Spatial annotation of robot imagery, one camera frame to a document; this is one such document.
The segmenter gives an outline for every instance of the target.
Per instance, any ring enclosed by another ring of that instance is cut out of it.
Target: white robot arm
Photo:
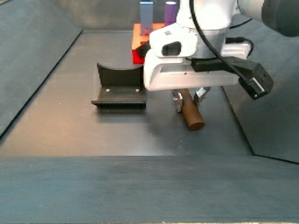
[[[298,0],[182,0],[176,23],[150,35],[144,86],[204,88],[238,82],[252,99],[271,92],[264,68],[246,61],[250,44],[226,44],[231,18],[243,14],[286,36],[299,35]]]

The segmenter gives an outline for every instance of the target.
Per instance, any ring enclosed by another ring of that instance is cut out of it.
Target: orange object
[[[164,24],[154,24],[154,31],[162,29],[164,27]],[[136,53],[136,48],[144,44],[150,40],[150,35],[142,36],[142,24],[135,24],[134,27],[134,39],[132,39],[132,59],[134,64],[144,64],[146,59],[140,58]]]
[[[199,130],[206,125],[198,104],[192,100],[191,92],[187,88],[180,89],[182,93],[182,113],[190,130]]]

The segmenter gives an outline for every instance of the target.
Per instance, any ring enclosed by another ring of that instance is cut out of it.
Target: wooden handle
[[[199,111],[198,105],[192,100],[192,96],[187,88],[180,89],[179,92],[182,93],[182,112],[188,129],[199,130],[206,123],[202,119],[202,113]]]

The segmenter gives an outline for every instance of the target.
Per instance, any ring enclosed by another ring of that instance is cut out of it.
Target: black cable
[[[242,25],[247,24],[250,21],[252,20],[252,18],[250,20],[247,20],[246,22],[243,22],[242,24],[235,24],[230,27],[230,29],[235,29],[239,28]]]
[[[219,60],[228,66],[228,68],[234,71],[234,73],[246,81],[247,78],[246,76],[243,75],[243,73],[228,63],[228,61],[220,56],[219,52],[216,51],[216,49],[212,47],[211,45],[211,42],[207,40],[206,36],[204,36],[204,33],[202,31],[202,27],[199,25],[199,22],[198,22],[198,18],[195,16],[195,10],[194,10],[194,1],[195,0],[190,0],[190,7],[191,7],[191,19],[192,19],[192,22],[195,24],[195,27],[196,27],[196,30],[198,30],[198,33],[200,34],[200,38],[206,44],[206,46],[210,48],[210,50],[212,51],[212,53],[215,54],[215,56],[219,58]]]
[[[250,51],[248,51],[248,54],[247,54],[247,56],[250,56],[251,53],[254,52],[254,49],[255,49],[255,44],[251,41],[251,39],[243,38],[243,37],[227,38],[226,39],[226,44],[231,44],[231,43],[244,43],[244,42],[248,42],[250,45],[251,45],[251,48],[250,48]]]

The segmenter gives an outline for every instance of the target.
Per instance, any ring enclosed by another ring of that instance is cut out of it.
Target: gray table surface
[[[299,222],[299,167],[251,156],[3,157],[1,223]]]
[[[188,131],[171,91],[147,93],[146,110],[99,110],[98,62],[130,68],[131,31],[86,31],[0,142],[3,157],[250,155],[228,101],[214,87],[206,127]]]

